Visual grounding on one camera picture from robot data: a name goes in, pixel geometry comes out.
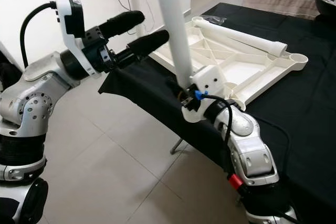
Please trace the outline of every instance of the black tablecloth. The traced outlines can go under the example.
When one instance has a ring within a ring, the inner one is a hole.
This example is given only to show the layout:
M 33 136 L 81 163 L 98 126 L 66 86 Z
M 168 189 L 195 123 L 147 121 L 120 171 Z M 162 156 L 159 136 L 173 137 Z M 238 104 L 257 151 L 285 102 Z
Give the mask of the black tablecloth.
M 292 137 L 287 184 L 305 223 L 336 213 L 336 31 L 318 22 L 240 6 L 218 4 L 206 15 L 226 17 L 223 26 L 288 44 L 309 58 L 248 105 L 247 111 L 285 128 Z M 184 121 L 181 106 L 165 85 L 174 75 L 148 58 L 109 74 L 100 92 L 119 94 L 148 111 L 181 138 L 220 164 L 222 138 L 208 122 Z M 285 137 L 260 123 L 261 137 L 282 169 Z

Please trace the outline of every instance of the white wall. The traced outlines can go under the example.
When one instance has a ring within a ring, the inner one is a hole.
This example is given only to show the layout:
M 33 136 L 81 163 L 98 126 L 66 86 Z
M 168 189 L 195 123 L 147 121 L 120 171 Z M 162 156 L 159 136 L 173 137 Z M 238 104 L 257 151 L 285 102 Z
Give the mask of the white wall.
M 16 61 L 23 66 L 19 45 L 20 27 L 25 17 L 37 6 L 50 0 L 0 0 L 0 41 L 4 44 Z M 158 0 L 148 0 L 154 14 L 156 29 L 163 25 Z M 183 10 L 190 9 L 191 0 L 181 0 Z M 125 9 L 117 0 L 81 0 L 84 11 L 85 29 L 105 22 Z M 140 0 L 141 11 L 146 16 L 145 25 L 150 30 L 153 24 L 149 8 L 145 0 Z M 120 51 L 126 44 L 135 39 L 135 35 L 124 34 L 110 40 L 109 48 Z M 28 62 L 33 62 L 53 51 L 63 51 L 59 24 L 56 22 L 54 10 L 48 9 L 38 14 L 29 23 L 26 30 L 26 51 Z

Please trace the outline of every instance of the white plastic tray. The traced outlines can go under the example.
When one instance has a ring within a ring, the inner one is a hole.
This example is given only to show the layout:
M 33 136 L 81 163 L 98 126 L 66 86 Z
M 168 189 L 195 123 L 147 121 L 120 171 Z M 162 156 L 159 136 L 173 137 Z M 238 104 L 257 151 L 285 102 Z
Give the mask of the white plastic tray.
M 185 25 L 193 70 L 218 65 L 223 71 L 226 98 L 237 100 L 245 107 L 290 71 L 302 70 L 308 58 L 284 52 L 275 57 L 265 51 L 243 44 L 215 31 Z M 175 73 L 169 45 L 165 44 L 151 57 Z

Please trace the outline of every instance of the plastic bag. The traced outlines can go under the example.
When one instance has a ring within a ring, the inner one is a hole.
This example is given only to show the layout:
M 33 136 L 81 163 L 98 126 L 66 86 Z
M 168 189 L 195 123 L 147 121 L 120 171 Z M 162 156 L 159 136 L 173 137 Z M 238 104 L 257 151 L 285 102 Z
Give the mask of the plastic bag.
M 206 21 L 209 21 L 212 24 L 221 26 L 226 18 L 218 17 L 218 16 L 210 16 L 210 15 L 201 15 L 200 17 L 204 18 Z

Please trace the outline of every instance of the blue clip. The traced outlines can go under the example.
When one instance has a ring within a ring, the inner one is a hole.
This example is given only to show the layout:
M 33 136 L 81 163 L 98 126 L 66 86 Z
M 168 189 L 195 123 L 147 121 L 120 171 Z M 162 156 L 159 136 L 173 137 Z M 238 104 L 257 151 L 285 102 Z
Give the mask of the blue clip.
M 202 92 L 200 92 L 200 90 L 195 90 L 195 96 L 198 100 L 204 99 L 204 97 L 202 97 Z

